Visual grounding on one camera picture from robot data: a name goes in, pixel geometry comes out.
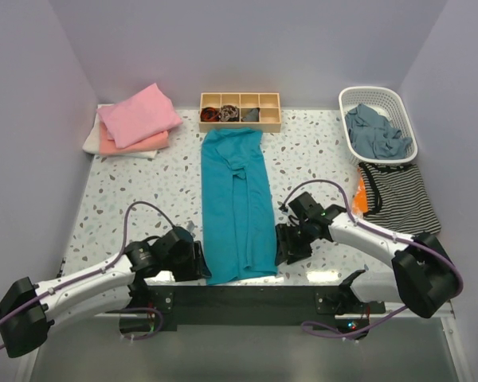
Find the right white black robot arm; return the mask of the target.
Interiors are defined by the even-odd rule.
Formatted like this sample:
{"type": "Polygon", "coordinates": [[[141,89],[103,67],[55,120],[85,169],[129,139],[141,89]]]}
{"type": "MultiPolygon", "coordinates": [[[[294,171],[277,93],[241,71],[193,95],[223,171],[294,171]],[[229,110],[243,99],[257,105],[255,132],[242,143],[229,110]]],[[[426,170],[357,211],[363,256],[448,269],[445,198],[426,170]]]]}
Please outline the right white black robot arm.
{"type": "Polygon", "coordinates": [[[463,288],[452,260],[435,235],[411,236],[352,216],[339,205],[324,208],[304,192],[280,211],[289,222],[276,226],[276,264],[312,255],[312,244],[327,241],[354,248],[388,267],[384,273],[357,270],[339,285],[339,304],[358,312],[370,302],[397,302],[421,318],[431,318],[463,288]]]}

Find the teal t shirt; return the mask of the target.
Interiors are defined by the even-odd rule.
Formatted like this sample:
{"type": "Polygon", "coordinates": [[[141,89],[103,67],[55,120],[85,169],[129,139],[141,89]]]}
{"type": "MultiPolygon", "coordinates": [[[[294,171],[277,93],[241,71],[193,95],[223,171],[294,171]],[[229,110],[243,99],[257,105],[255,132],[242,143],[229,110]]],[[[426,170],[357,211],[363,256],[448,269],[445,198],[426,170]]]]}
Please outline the teal t shirt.
{"type": "Polygon", "coordinates": [[[203,251],[218,285],[277,273],[276,230],[261,131],[209,132],[201,150],[203,251]]]}

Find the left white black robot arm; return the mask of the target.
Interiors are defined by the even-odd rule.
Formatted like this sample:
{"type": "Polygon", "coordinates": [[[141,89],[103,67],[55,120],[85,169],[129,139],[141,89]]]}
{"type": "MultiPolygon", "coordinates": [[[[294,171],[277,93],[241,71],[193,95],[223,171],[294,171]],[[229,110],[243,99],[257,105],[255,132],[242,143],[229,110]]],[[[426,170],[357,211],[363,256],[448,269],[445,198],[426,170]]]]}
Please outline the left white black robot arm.
{"type": "Polygon", "coordinates": [[[149,303],[146,279],[169,271],[177,282],[208,279],[202,245],[182,227],[127,244],[116,257],[72,275],[12,283],[0,301],[0,335],[8,357],[39,348],[49,331],[72,320],[149,303]]]}

